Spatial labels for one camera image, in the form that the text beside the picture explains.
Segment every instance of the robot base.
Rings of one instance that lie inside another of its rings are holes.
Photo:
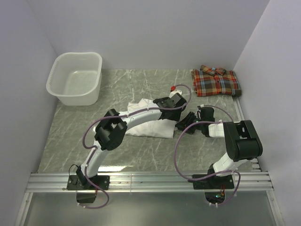
[[[192,175],[192,178],[202,178],[209,174],[214,173],[213,164],[210,166],[208,170],[208,174],[194,174]],[[233,189],[234,188],[234,182],[232,175],[219,177],[219,176],[213,176],[210,178],[207,178],[205,180],[200,181],[191,181],[188,182],[193,183],[193,190],[209,190],[209,189],[220,189],[221,186],[223,186],[224,189]]]
[[[90,178],[90,180],[94,184],[102,188],[103,190],[109,189],[110,176],[96,175]],[[68,178],[67,190],[69,191],[95,190],[95,187],[90,184],[82,186],[77,175],[70,175]]]

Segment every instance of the white cloth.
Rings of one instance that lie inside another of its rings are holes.
[[[175,92],[182,93],[179,90],[173,91],[169,96],[174,95]],[[133,104],[128,103],[127,110],[134,111],[137,108],[147,106],[151,103],[152,100],[141,99],[139,103]],[[159,137],[159,138],[169,138],[172,139],[174,136],[174,126],[176,125],[176,121],[163,119],[157,121],[148,121],[141,125],[135,126],[128,131],[126,131],[127,135],[132,136],[142,136],[142,137]]]

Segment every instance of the red plaid cloth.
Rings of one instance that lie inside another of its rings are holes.
[[[241,95],[241,89],[234,71],[226,71],[223,68],[209,68],[202,65],[200,71],[193,69],[191,76],[194,91],[198,97],[218,94]]]

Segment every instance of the marble floor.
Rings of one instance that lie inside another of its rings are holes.
[[[103,117],[109,109],[125,111],[129,102],[167,97],[170,87],[180,83],[192,87],[190,70],[102,70],[101,89],[95,104],[65,106],[58,103],[38,172],[68,172],[72,164],[81,164],[89,153],[81,143],[89,124]],[[181,90],[188,98],[189,92],[185,88]],[[201,104],[222,107],[238,120],[232,97],[197,97],[194,92],[182,118],[189,111],[195,112]],[[215,110],[214,117],[216,121],[229,120],[220,110]],[[104,160],[105,170],[174,171],[174,146],[180,133],[175,131],[173,139],[125,136],[123,143]],[[92,144],[93,140],[91,131],[87,144]],[[207,170],[225,152],[223,138],[206,138],[200,131],[194,135],[185,134],[178,149],[178,166],[181,170]],[[247,162],[239,169],[249,171],[252,165]]]

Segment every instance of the laundry basket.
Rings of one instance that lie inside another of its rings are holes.
[[[92,105],[99,95],[103,59],[98,53],[64,53],[54,62],[46,89],[64,105]]]

